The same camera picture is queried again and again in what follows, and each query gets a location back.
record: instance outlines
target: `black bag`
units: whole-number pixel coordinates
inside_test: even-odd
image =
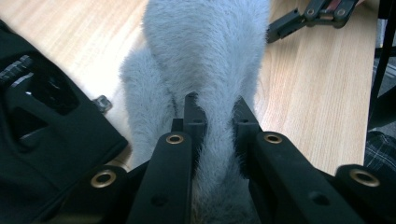
[[[52,62],[0,21],[0,223],[49,218],[127,141]]]

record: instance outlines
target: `wooden table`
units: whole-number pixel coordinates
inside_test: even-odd
[[[271,21],[308,0],[274,0]],[[131,140],[119,74],[144,43],[147,0],[2,0],[0,19],[58,64],[90,98],[105,95],[106,117]],[[285,134],[319,169],[362,163],[375,48],[376,3],[359,6],[345,28],[304,28],[268,46],[256,114]],[[128,168],[130,149],[115,163]]]

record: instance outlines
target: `light wood surface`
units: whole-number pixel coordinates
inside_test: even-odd
[[[148,0],[1,0],[0,19],[58,64],[130,142],[120,65],[142,46]],[[307,0],[274,0],[271,21]],[[267,47],[256,97],[266,131],[285,134],[319,169],[362,163],[375,48],[377,4],[363,4],[345,28],[304,28]],[[128,168],[130,149],[115,161]]]

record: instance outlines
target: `plaid fabric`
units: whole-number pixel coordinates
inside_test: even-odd
[[[364,166],[396,181],[396,139],[381,132],[367,133]]]

